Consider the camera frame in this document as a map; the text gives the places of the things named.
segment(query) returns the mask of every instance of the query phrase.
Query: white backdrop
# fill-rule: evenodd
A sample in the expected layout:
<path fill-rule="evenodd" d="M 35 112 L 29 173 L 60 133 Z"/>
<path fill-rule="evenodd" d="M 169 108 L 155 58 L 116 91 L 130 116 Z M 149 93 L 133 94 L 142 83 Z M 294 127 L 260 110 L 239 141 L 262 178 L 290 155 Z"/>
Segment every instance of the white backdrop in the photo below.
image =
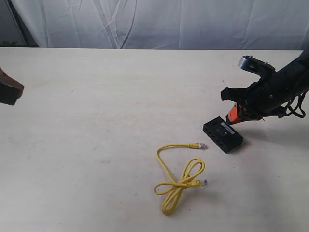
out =
<path fill-rule="evenodd" d="M 304 49 L 307 0 L 12 0 L 42 47 Z"/>

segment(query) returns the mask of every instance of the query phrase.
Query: black box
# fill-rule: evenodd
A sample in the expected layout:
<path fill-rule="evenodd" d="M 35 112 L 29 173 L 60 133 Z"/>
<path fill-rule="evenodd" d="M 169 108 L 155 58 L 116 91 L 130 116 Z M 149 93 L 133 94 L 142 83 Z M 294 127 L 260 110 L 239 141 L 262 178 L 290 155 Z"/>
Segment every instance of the black box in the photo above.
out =
<path fill-rule="evenodd" d="M 224 151 L 229 152 L 239 146 L 243 137 L 221 118 L 217 117 L 205 123 L 203 131 Z"/>

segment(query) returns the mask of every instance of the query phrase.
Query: yellow ethernet cable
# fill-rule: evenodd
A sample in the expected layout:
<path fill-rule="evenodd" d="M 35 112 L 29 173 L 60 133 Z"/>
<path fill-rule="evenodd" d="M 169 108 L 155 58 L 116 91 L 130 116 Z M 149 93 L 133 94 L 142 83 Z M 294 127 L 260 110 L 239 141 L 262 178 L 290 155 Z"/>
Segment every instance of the yellow ethernet cable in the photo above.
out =
<path fill-rule="evenodd" d="M 165 215 L 170 215 L 175 210 L 175 208 L 178 204 L 178 201 L 181 197 L 181 194 L 183 193 L 183 191 L 185 189 L 207 185 L 206 180 L 194 180 L 205 169 L 205 163 L 200 158 L 193 158 L 193 159 L 189 160 L 189 162 L 186 164 L 186 166 L 183 170 L 183 174 L 182 174 L 181 178 L 179 179 L 179 181 L 176 182 L 174 180 L 171 173 L 169 172 L 169 169 L 167 168 L 167 166 L 162 161 L 162 159 L 160 158 L 160 155 L 159 155 L 159 153 L 162 150 L 164 150 L 168 147 L 172 147 L 172 146 L 188 147 L 188 148 L 194 148 L 194 149 L 206 149 L 207 148 L 205 144 L 198 144 L 198 143 L 195 143 L 195 144 L 168 144 L 168 145 L 160 147 L 157 150 L 156 158 L 158 159 L 159 163 L 164 168 L 165 172 L 168 174 L 168 176 L 171 180 L 170 182 L 161 182 L 161 183 L 157 184 L 156 187 L 154 188 L 154 190 L 155 190 L 154 192 L 157 195 L 168 194 L 166 199 L 163 202 L 163 205 L 162 205 L 162 212 Z M 199 170 L 194 175 L 190 175 L 192 169 L 197 165 L 200 165 Z M 171 185 L 171 187 L 169 189 L 165 190 L 165 191 L 158 192 L 157 188 L 159 186 L 162 186 L 162 185 Z"/>

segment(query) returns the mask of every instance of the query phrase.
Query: label on black box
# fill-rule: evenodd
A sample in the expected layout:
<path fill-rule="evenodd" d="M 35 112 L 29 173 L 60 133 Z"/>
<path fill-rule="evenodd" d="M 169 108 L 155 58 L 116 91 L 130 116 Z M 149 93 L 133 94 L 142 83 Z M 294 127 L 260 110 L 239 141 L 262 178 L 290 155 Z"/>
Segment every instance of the label on black box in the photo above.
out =
<path fill-rule="evenodd" d="M 231 134 L 235 134 L 235 132 L 233 132 L 233 130 L 228 125 L 226 125 L 224 122 L 221 123 L 221 125 Z"/>

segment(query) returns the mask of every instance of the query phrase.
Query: table surface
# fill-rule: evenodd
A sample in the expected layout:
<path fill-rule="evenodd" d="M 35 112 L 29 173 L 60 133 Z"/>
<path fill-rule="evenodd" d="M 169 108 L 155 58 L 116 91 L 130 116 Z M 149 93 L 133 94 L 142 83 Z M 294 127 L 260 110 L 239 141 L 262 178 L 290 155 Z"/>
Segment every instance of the table surface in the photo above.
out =
<path fill-rule="evenodd" d="M 0 48 L 25 85 L 15 106 L 0 105 L 0 231 L 307 232 L 309 117 L 235 125 L 245 141 L 231 154 L 202 131 L 233 106 L 222 89 L 258 80 L 238 68 L 242 55 L 279 69 L 299 54 Z M 186 190 L 167 217 L 155 151 L 189 142 L 209 148 L 162 157 L 176 177 L 202 158 L 209 185 Z"/>

